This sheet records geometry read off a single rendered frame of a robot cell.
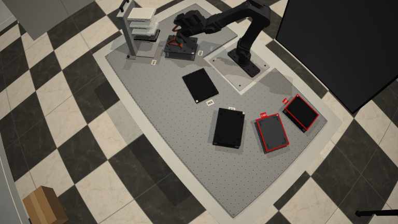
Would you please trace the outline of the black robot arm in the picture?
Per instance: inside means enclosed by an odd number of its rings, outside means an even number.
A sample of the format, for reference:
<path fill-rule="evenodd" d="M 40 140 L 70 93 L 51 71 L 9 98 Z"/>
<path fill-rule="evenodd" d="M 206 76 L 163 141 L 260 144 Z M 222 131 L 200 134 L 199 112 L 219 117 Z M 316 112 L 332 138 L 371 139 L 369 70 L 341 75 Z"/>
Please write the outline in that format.
<path fill-rule="evenodd" d="M 193 33 L 216 33 L 228 24 L 246 17 L 253 20 L 244 36 L 238 40 L 237 47 L 228 52 L 228 56 L 253 78 L 260 69 L 250 61 L 250 48 L 259 33 L 271 23 L 271 9 L 268 5 L 259 0 L 246 0 L 232 9 L 206 19 L 198 10 L 190 10 L 186 14 L 177 15 L 173 23 L 182 27 L 180 32 L 183 36 L 188 36 Z"/>

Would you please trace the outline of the white microplate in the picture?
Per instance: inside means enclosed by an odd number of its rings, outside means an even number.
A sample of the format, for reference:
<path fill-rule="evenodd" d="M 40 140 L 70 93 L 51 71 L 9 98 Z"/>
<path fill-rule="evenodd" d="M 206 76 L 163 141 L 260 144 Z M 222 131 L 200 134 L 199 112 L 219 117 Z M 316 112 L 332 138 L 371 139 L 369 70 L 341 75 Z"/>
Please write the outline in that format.
<path fill-rule="evenodd" d="M 127 19 L 152 21 L 155 12 L 155 8 L 133 8 Z"/>

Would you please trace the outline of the grey shelf rack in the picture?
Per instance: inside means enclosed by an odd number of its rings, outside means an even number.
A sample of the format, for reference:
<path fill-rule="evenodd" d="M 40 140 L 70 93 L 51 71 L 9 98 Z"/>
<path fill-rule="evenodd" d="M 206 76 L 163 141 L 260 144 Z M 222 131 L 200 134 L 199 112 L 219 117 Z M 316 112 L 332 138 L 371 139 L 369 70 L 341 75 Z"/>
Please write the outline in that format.
<path fill-rule="evenodd" d="M 134 40 L 136 36 L 151 36 L 145 34 L 132 34 L 133 29 L 147 29 L 145 27 L 130 27 L 131 22 L 147 22 L 144 20 L 128 20 L 128 16 L 132 9 L 135 8 L 134 0 L 130 3 L 123 17 L 118 17 L 125 40 L 132 56 L 154 58 L 160 39 L 156 42 Z"/>

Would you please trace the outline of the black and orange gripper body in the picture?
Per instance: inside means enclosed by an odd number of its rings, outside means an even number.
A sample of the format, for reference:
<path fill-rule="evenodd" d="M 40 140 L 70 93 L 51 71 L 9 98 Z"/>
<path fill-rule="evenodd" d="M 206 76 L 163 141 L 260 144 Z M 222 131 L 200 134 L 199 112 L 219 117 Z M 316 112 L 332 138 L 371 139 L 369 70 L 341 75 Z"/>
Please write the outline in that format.
<path fill-rule="evenodd" d="M 193 35 L 195 35 L 193 32 L 193 34 L 191 34 L 191 35 L 188 35 L 188 36 L 183 36 L 182 34 L 181 34 L 181 29 L 179 29 L 178 31 L 177 31 L 177 34 L 176 34 L 176 37 L 175 37 L 175 41 L 178 43 L 178 44 L 180 44 L 181 45 L 181 38 L 183 39 L 183 42 L 184 43 L 187 43 L 188 42 L 188 39 L 189 39 L 189 37 L 190 36 L 193 36 Z M 180 38 L 180 39 L 179 39 Z"/>

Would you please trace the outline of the black microplate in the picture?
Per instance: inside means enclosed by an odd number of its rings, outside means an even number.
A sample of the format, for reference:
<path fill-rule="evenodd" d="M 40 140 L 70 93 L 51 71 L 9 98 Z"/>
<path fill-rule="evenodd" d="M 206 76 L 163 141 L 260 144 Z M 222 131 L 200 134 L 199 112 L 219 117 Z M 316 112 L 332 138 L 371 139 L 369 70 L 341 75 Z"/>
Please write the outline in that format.
<path fill-rule="evenodd" d="M 156 31 L 154 36 L 136 36 L 135 35 L 134 40 L 156 42 L 159 33 L 160 33 L 160 29 L 157 29 L 157 31 Z"/>

